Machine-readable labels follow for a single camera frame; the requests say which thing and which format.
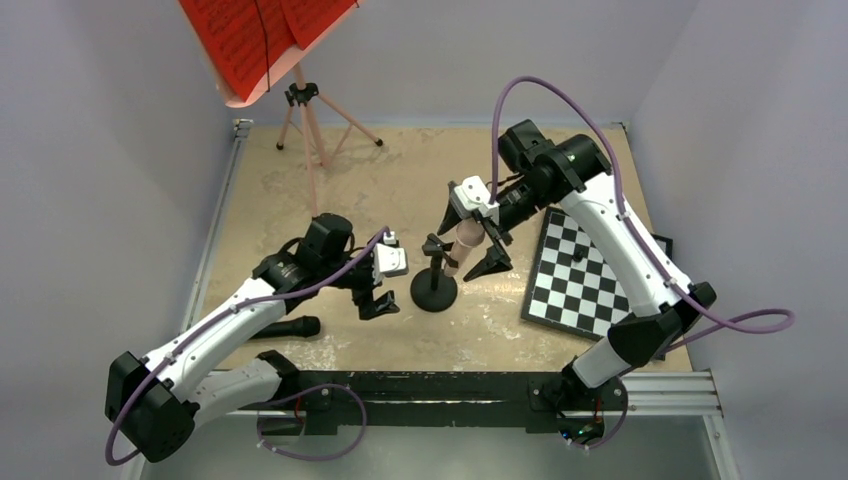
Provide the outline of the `black microphone stand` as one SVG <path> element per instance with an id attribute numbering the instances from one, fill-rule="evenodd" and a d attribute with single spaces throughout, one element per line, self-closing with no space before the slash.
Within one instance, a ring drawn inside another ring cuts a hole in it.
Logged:
<path id="1" fill-rule="evenodd" d="M 413 303 L 426 312 L 437 313 L 450 308 L 457 299 L 456 280 L 445 273 L 446 267 L 456 267 L 450 257 L 453 243 L 445 243 L 436 234 L 427 235 L 422 253 L 430 259 L 430 266 L 418 272 L 410 283 Z"/>

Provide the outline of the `pink tripod music stand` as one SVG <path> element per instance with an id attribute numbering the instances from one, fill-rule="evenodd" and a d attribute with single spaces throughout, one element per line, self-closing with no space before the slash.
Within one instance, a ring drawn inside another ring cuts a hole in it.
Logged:
<path id="1" fill-rule="evenodd" d="M 308 175 L 309 209 L 312 216 L 317 216 L 316 169 L 318 167 L 328 168 L 332 164 L 353 129 L 365 135 L 376 147 L 382 147 L 384 141 L 326 94 L 322 93 L 314 82 L 306 80 L 301 62 L 306 58 L 307 53 L 307 50 L 297 45 L 291 46 L 271 65 L 264 79 L 270 80 L 271 84 L 274 84 L 288 73 L 294 75 L 293 83 L 285 91 L 288 108 L 275 147 L 278 151 L 285 149 L 286 138 L 290 129 L 301 134 Z M 315 101 L 322 102 L 347 121 L 346 130 L 331 153 L 326 150 L 326 143 L 322 136 L 316 111 L 313 108 Z"/>

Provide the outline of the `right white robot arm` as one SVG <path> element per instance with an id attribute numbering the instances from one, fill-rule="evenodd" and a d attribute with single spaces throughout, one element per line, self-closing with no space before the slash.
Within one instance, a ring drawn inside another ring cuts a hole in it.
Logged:
<path id="1" fill-rule="evenodd" d="M 501 192 L 478 176 L 448 184 L 448 204 L 438 231 L 455 229 L 446 262 L 454 273 L 484 236 L 492 244 L 464 279 L 511 270 L 506 251 L 514 228 L 557 204 L 594 245 L 628 302 L 623 319 L 570 361 L 556 392 L 584 407 L 608 381 L 642 367 L 670 347 L 717 299 L 707 282 L 695 283 L 656 244 L 618 191 L 611 159 L 589 136 L 555 143 L 530 120 L 509 128 L 496 141 L 516 179 Z"/>

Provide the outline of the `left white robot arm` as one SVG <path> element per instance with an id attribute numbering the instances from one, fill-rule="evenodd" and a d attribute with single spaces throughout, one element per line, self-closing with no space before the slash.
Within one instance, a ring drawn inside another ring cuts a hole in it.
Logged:
<path id="1" fill-rule="evenodd" d="M 352 223 L 323 213 L 304 235 L 264 257 L 222 304 L 189 329 L 148 353 L 126 351 L 108 370 L 105 415 L 112 427 L 104 457 L 121 466 L 141 455 L 151 463 L 180 449 L 198 427 L 251 405 L 284 409 L 338 384 L 309 384 L 276 350 L 224 374 L 214 369 L 261 330 L 324 288 L 348 290 L 362 320 L 395 314 L 393 291 L 374 295 L 387 277 L 408 272 L 396 233 L 381 228 L 356 247 Z"/>

